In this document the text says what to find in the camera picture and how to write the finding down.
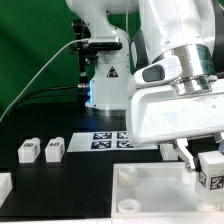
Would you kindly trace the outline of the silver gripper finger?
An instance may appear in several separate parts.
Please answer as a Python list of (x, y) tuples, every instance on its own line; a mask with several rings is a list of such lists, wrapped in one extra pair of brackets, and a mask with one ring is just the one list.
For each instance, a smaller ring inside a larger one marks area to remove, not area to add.
[(185, 167), (188, 172), (195, 172), (196, 167), (194, 163), (194, 157), (187, 149), (188, 140), (186, 138), (176, 139), (173, 142), (174, 151), (184, 161)]
[(224, 132), (218, 132), (214, 134), (214, 139), (216, 143), (224, 142)]

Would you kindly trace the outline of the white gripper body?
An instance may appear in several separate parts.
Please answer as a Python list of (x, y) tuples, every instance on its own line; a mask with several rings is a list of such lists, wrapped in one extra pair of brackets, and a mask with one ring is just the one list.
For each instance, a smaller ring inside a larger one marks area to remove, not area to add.
[(126, 111), (130, 142), (158, 144), (224, 132), (224, 79), (211, 87), (211, 92), (189, 96), (177, 96), (170, 85), (137, 91)]

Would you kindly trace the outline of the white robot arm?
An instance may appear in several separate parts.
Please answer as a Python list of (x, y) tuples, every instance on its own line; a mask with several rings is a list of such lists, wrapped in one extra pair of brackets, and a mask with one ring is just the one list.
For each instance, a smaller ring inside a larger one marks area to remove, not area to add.
[(134, 146), (170, 143), (189, 171), (191, 139), (224, 135), (224, 79), (214, 67), (217, 0), (66, 0), (90, 32), (85, 107), (122, 114)]

